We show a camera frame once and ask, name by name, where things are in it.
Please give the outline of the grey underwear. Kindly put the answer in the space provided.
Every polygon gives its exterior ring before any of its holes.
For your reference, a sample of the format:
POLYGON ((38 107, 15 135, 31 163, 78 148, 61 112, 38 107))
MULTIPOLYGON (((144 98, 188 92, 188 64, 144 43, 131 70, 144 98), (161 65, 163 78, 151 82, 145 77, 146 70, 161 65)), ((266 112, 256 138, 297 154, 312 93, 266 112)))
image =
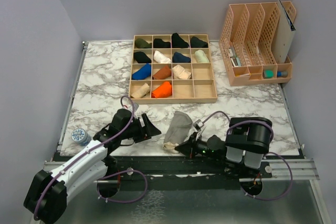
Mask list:
POLYGON ((162 148, 170 153, 178 153, 175 147, 185 141, 192 124, 192 119, 186 113, 175 111, 168 131, 165 134, 162 148))

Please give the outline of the beige boxer underwear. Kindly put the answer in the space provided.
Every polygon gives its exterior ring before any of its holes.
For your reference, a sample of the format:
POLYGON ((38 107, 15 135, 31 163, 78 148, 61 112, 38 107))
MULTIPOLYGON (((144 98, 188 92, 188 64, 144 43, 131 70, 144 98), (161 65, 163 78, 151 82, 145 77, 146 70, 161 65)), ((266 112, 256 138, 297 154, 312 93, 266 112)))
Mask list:
POLYGON ((181 65, 176 65, 172 68, 173 71, 173 78, 179 80, 188 80, 191 78, 192 73, 187 71, 181 65))

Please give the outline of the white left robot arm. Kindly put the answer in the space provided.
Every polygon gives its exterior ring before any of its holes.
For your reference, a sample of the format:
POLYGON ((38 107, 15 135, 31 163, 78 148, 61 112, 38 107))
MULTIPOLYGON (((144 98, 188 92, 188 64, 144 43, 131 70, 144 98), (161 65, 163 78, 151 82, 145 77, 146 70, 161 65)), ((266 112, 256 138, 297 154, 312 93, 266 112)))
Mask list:
POLYGON ((119 109, 111 123, 77 155, 52 171, 42 169, 34 176, 24 207, 35 220, 55 223, 74 196, 92 182, 118 176, 117 161, 110 154, 123 140, 140 143, 160 134, 145 113, 136 118, 130 110, 119 109))

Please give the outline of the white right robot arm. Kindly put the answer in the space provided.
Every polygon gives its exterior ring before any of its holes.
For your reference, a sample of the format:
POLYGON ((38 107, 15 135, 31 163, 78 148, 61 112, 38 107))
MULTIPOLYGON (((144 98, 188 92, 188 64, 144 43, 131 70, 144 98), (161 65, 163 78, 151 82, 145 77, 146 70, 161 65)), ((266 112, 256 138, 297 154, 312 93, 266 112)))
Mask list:
POLYGON ((194 123, 196 131, 175 150, 188 158, 202 155, 228 165, 239 165, 246 177, 259 173, 261 160, 269 152, 274 137, 272 122, 261 117, 231 118, 225 140, 217 135, 202 140, 205 121, 194 123))

